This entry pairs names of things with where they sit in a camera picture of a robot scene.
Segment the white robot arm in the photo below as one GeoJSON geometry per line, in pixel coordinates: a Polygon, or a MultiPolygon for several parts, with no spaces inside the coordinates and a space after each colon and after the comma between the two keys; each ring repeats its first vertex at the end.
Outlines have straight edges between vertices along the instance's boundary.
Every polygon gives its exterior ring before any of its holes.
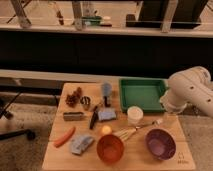
{"type": "Polygon", "coordinates": [[[172,74],[168,89],[160,97],[160,103],[169,113],[179,114],[191,103],[213,118],[213,90],[210,88],[210,72],[201,66],[172,74]]]}

